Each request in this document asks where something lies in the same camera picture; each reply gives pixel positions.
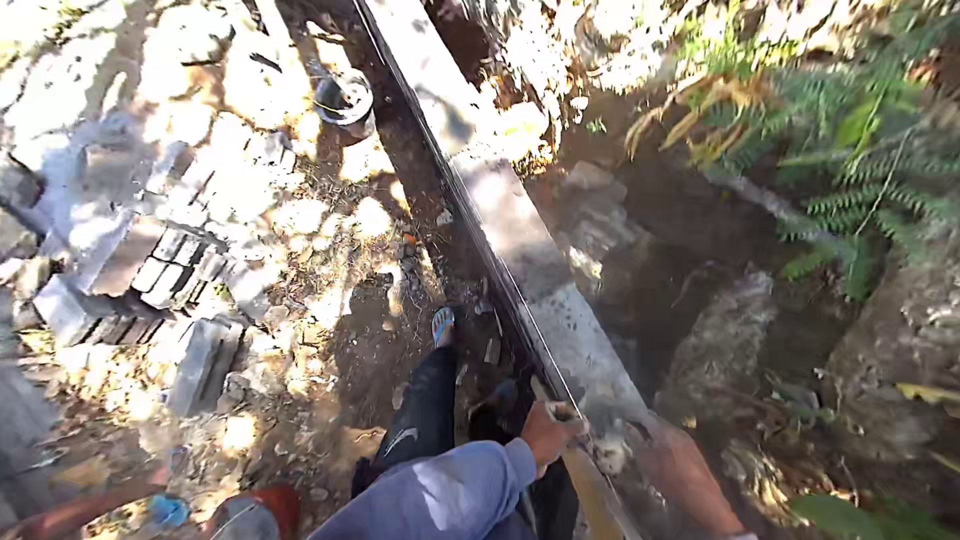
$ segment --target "blue jacket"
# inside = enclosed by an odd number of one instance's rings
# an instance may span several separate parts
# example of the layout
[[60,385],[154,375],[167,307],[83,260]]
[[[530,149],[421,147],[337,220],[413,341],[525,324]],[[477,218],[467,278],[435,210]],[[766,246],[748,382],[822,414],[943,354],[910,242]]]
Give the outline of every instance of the blue jacket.
[[309,540],[531,539],[515,507],[536,477],[523,439],[471,442],[387,471]]

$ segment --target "black pants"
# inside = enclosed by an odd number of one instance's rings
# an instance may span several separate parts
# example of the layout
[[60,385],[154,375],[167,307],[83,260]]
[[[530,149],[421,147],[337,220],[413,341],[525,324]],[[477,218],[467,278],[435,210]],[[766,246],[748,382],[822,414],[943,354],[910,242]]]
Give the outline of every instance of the black pants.
[[[373,461],[364,458],[357,463],[353,497],[395,465],[453,449],[456,379],[457,356],[450,347],[432,351],[417,366],[410,376],[403,405],[396,412]],[[470,415],[468,435],[471,441],[492,440],[500,444],[513,439],[497,425],[496,411],[488,405],[481,405]]]
[[[410,377],[403,405],[380,442],[373,461],[357,462],[352,497],[360,495],[383,472],[411,459],[432,457],[452,450],[453,405],[456,392],[457,357],[453,349],[431,352]],[[471,441],[491,440],[507,444],[514,439],[497,424],[497,412],[481,405],[469,418]],[[540,538],[569,540],[577,517],[577,496],[562,461],[547,467],[546,476],[531,486],[537,510]]]

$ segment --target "red object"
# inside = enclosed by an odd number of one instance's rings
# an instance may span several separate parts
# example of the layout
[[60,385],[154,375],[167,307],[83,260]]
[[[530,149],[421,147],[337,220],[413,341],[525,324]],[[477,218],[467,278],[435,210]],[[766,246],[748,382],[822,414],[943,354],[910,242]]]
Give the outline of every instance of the red object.
[[227,502],[242,499],[253,500],[270,510],[276,519],[276,526],[280,529],[282,540],[293,540],[297,537],[300,528],[300,495],[297,490],[287,484],[276,484],[244,491],[223,501],[204,524],[204,533],[207,538],[229,519],[224,511]]

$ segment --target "flip-flop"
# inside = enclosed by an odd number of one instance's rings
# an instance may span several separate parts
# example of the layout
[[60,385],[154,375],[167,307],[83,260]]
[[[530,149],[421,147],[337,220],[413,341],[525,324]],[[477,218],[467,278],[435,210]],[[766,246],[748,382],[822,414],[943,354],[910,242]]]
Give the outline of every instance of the flip-flop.
[[440,336],[444,334],[444,330],[453,326],[453,319],[453,309],[449,307],[441,307],[433,314],[433,322],[431,322],[430,328],[433,331],[434,347],[440,342]]

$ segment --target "metal bucket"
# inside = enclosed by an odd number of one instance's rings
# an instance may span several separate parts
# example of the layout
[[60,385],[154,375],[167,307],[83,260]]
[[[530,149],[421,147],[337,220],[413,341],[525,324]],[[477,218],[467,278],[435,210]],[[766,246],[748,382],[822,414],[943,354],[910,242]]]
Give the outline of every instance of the metal bucket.
[[376,129],[373,90],[358,69],[321,79],[314,100],[317,113],[327,124],[340,126],[357,138],[367,138]]

